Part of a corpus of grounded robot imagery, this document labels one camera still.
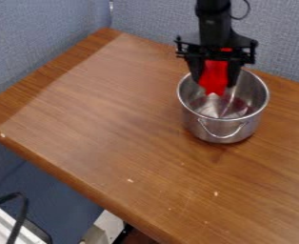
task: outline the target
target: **wooden table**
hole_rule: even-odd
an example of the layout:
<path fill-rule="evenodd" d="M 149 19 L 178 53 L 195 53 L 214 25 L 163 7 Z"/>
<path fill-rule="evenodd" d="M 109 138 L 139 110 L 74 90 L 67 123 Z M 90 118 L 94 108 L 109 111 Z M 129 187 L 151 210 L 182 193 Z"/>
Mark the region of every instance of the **wooden table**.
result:
<path fill-rule="evenodd" d="M 0 94 L 0 141 L 161 243 L 299 244 L 299 83 L 233 145 L 181 127 L 174 48 L 101 30 Z"/>

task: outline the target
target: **pot handle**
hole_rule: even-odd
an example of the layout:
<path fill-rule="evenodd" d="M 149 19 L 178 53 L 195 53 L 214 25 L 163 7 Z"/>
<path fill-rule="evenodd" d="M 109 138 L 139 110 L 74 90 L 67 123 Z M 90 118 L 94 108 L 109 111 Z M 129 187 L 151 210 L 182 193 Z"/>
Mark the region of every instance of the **pot handle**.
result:
<path fill-rule="evenodd" d="M 207 130 L 207 128 L 206 128 L 206 126 L 205 126 L 205 124 L 203 124 L 203 120 L 202 120 L 201 118 L 198 118 L 197 121 L 198 121 L 198 123 L 201 124 L 201 126 L 203 127 L 203 130 L 206 131 L 206 133 L 207 133 L 210 136 L 213 136 L 214 138 L 217 138 L 217 139 L 227 139 L 227 138 L 235 136 L 235 135 L 238 134 L 238 132 L 241 131 L 242 127 L 247 124 L 247 121 L 243 122 L 243 123 L 241 123 L 241 124 L 238 125 L 237 129 L 234 130 L 234 132 L 233 132 L 231 134 L 221 136 L 221 135 L 217 135 L 217 134 L 211 133 L 211 132 Z"/>

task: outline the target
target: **black cable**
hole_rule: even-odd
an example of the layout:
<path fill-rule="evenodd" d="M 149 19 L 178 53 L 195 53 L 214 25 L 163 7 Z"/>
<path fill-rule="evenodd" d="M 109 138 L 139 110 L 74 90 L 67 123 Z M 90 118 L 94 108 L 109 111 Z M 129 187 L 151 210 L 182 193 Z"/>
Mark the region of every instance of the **black cable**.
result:
<path fill-rule="evenodd" d="M 250 10 L 251 10 L 250 3 L 247 2 L 247 0 L 242 0 L 242 1 L 246 4 L 246 12 L 245 12 L 243 16 L 241 16 L 241 17 L 230 16 L 230 18 L 234 19 L 234 20 L 242 20 L 243 18 L 246 18 L 247 14 L 250 13 Z"/>

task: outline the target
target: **floor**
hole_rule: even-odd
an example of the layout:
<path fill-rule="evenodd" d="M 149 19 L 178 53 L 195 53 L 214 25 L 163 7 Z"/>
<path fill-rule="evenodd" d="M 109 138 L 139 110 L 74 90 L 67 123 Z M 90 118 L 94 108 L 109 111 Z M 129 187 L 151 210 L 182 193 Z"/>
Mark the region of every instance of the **floor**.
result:
<path fill-rule="evenodd" d="M 137 230 L 133 230 L 123 240 L 122 244 L 158 244 L 147 236 L 139 233 Z"/>

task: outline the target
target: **metal pot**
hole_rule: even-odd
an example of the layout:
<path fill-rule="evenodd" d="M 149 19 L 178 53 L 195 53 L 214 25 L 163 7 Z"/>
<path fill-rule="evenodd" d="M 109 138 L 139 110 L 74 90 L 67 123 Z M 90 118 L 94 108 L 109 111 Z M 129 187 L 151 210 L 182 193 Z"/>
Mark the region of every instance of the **metal pot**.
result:
<path fill-rule="evenodd" d="M 269 91 L 261 79 L 241 70 L 235 86 L 222 96 L 205 95 L 203 88 L 186 74 L 177 86 L 177 98 L 189 132 L 203 141 L 233 143 L 254 133 Z"/>

